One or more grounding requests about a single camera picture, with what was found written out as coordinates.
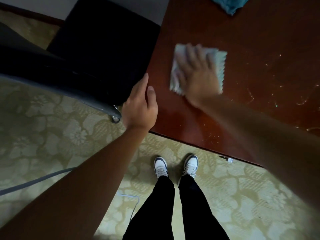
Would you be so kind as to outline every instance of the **reddish-brown tabletop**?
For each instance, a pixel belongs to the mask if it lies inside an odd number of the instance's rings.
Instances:
[[[154,133],[254,162],[213,119],[169,91],[177,43],[228,52],[223,94],[320,135],[320,0],[249,0],[230,17],[211,0],[170,0],[147,72]]]

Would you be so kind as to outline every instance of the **cable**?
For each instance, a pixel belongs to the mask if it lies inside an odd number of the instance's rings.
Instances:
[[[34,185],[34,184],[37,184],[37,183],[39,183],[39,182],[41,182],[41,181],[44,181],[44,180],[46,180],[46,179],[49,179],[49,178],[51,178],[51,177],[57,176],[57,175],[62,174],[62,173],[70,172],[70,171],[72,171],[72,170],[74,170],[74,169],[76,169],[76,168],[77,168],[77,167],[66,168],[66,169],[63,169],[63,170],[60,170],[60,171],[57,171],[57,172],[54,172],[54,173],[50,173],[50,174],[48,174],[48,175],[46,175],[46,176],[42,176],[42,177],[40,177],[40,178],[31,180],[31,181],[26,182],[26,183],[23,183],[23,184],[19,184],[19,185],[10,187],[10,188],[2,189],[2,190],[0,190],[0,196],[6,195],[6,194],[8,194],[8,193],[12,193],[12,192],[17,191],[17,190],[22,190],[22,189],[24,189],[24,188],[26,188],[26,187],[29,187],[29,186]],[[138,202],[137,202],[136,205],[134,206],[133,211],[132,211],[132,214],[131,214],[131,217],[130,217],[130,221],[131,221],[132,215],[134,214],[134,210],[136,209],[137,205],[138,205],[139,202],[140,202],[139,196],[137,196],[137,195],[121,194],[121,193],[119,193],[118,191],[117,191],[117,195],[123,196],[123,197],[129,197],[129,198],[138,198]]]

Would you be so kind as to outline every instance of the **cleaning cloth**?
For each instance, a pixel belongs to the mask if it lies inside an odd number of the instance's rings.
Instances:
[[[224,11],[229,15],[234,15],[238,8],[243,7],[249,0],[212,0],[219,4]]]
[[[219,81],[220,93],[223,89],[223,79],[224,79],[224,67],[226,61],[226,51],[221,51],[217,48],[203,48],[205,55],[209,54],[216,65],[216,73]],[[186,45],[176,44],[174,49],[175,54],[181,54],[186,58]],[[184,95],[182,89],[180,88],[179,79],[176,75],[178,70],[178,64],[176,59],[173,59],[173,65],[171,69],[171,79],[170,79],[170,90],[178,93],[179,95]]]

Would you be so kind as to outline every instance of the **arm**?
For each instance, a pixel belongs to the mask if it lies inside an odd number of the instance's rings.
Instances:
[[[114,198],[134,152],[156,122],[158,106],[146,74],[122,108],[127,130],[20,211],[1,239],[90,239]]]
[[[320,139],[219,94],[214,62],[200,45],[177,57],[186,99],[220,123],[270,173],[320,210]]]

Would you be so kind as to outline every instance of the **gray wall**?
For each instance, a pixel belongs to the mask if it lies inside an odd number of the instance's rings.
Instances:
[[[161,25],[169,0],[110,0]],[[1,3],[65,20],[77,0],[0,0]]]

